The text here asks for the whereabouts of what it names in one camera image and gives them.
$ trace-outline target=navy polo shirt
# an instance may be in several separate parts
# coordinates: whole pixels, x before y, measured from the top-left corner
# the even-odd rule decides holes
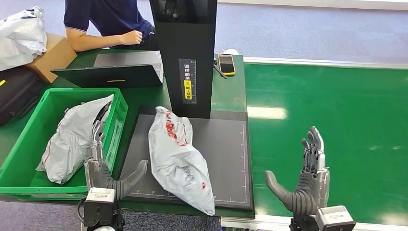
[[[152,29],[139,13],[136,0],[65,0],[65,27],[86,32],[89,21],[102,36],[137,30],[147,39]]]

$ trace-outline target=stylus pen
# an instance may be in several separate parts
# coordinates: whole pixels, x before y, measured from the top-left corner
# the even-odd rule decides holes
[[[224,78],[227,79],[224,73],[217,67],[217,65],[214,64],[214,69]]]

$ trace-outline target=black bag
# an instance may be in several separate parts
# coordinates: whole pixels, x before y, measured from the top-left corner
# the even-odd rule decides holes
[[[21,118],[40,99],[42,82],[37,74],[20,66],[0,72],[0,126]]]

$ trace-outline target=table edge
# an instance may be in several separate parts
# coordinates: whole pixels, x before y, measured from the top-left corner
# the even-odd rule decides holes
[[[221,217],[222,227],[265,231],[289,231],[291,217],[255,215],[255,219]],[[408,231],[408,226],[358,223],[353,231]]]
[[[263,58],[263,57],[245,57],[244,63],[249,64],[292,64],[292,65],[314,65],[331,67],[351,67],[351,68],[381,68],[381,69],[402,69],[408,70],[407,64],[392,63],[364,63],[332,60],[313,60],[313,59],[284,59],[284,58]]]

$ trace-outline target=gray floor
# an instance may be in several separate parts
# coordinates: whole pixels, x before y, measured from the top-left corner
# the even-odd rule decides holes
[[[34,4],[47,30],[63,35],[64,0],[3,0],[0,18]],[[147,0],[139,0],[149,21]],[[252,57],[408,63],[408,12],[219,4],[216,52]],[[94,26],[89,33],[98,35]]]
[[[0,18],[45,10],[46,30],[64,34],[64,0],[2,0]],[[142,15],[152,22],[147,0]],[[216,48],[252,57],[408,63],[408,12],[219,4]],[[89,34],[98,35],[90,26]],[[126,213],[127,230],[219,230],[217,218]],[[0,231],[75,231],[69,206],[0,202]]]

